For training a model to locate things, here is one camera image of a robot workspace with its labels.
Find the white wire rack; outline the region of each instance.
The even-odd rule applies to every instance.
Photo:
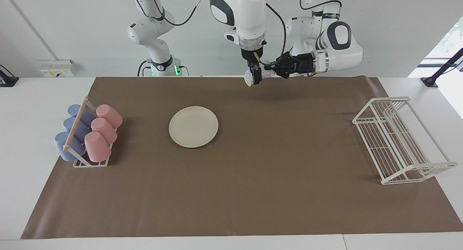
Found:
[[[76,120],[74,121],[71,131],[69,132],[68,139],[66,140],[66,143],[63,146],[63,151],[69,152],[74,157],[77,158],[73,163],[73,167],[75,168],[95,168],[95,167],[108,166],[109,158],[101,162],[92,162],[90,160],[86,160],[83,156],[80,156],[73,148],[71,148],[72,138],[74,136],[74,133],[76,132],[77,125],[79,121],[81,120],[82,114],[85,109],[90,110],[94,115],[96,115],[96,108],[93,106],[91,102],[89,102],[88,97],[86,97],[83,100],[81,108],[76,115]]]
[[[410,97],[374,98],[352,120],[372,157],[381,184],[420,182],[458,166],[451,162],[440,145],[410,106]],[[447,162],[431,163],[402,121],[399,111],[410,108]]]

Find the white table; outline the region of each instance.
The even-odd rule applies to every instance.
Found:
[[[440,91],[424,87],[419,79],[380,81],[389,96],[412,98],[450,159],[463,165],[463,120]],[[0,89],[0,249],[463,249],[463,232],[18,240],[58,157],[53,137],[62,130],[66,108],[81,103],[93,82],[94,78],[24,78],[14,88]],[[462,219],[463,166],[437,179]]]

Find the robotic hand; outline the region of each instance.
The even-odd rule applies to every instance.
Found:
[[[148,49],[151,57],[151,68],[157,76],[180,75],[178,68],[180,59],[176,59],[170,54],[169,46],[163,40],[158,39],[161,35],[169,32],[174,26],[165,21],[174,21],[172,14],[166,11],[161,4],[161,0],[136,0],[137,9],[145,15],[144,18],[137,20],[128,27],[129,38],[136,44]]]
[[[356,67],[362,61],[363,49],[354,39],[350,26],[339,21],[341,0],[305,0],[312,6],[311,17],[294,17],[286,23],[293,51],[283,54],[265,67],[287,78],[289,74],[314,75],[330,70]]]
[[[214,18],[230,26],[224,36],[241,47],[241,56],[248,61],[254,84],[259,84],[262,71],[258,58],[266,44],[265,0],[210,0],[209,3]]]

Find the blue cup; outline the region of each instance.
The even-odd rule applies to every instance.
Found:
[[[75,161],[76,157],[74,157],[74,155],[72,155],[69,152],[64,152],[63,151],[63,146],[65,145],[66,139],[68,138],[68,136],[69,136],[69,133],[67,131],[63,131],[63,132],[58,133],[55,136],[55,145],[56,145],[56,148],[59,151],[59,154],[61,155],[61,158],[63,158],[63,160],[65,160],[65,161]],[[79,141],[76,139],[76,137],[72,138],[71,148],[74,149],[74,151],[76,151],[77,154],[79,154],[80,156],[84,155],[85,148],[84,148],[84,146],[82,146],[79,143]]]
[[[77,113],[79,112],[81,106],[80,105],[71,105],[68,108],[68,115],[69,117],[76,117]],[[81,122],[83,122],[88,128],[92,125],[92,121],[96,118],[93,113],[91,113],[89,110],[84,109],[84,112],[82,113],[81,117]]]
[[[72,125],[74,124],[74,121],[76,121],[75,117],[67,118],[64,123],[63,123],[63,128],[67,132],[71,132]],[[77,124],[76,132],[74,133],[74,137],[80,142],[84,143],[85,141],[85,136],[90,133],[90,129],[85,126],[85,124],[82,121],[79,121]]]

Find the plate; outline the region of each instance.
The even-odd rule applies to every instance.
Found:
[[[198,148],[210,142],[218,131],[218,119],[208,108],[191,106],[179,110],[170,120],[172,140],[186,148]]]

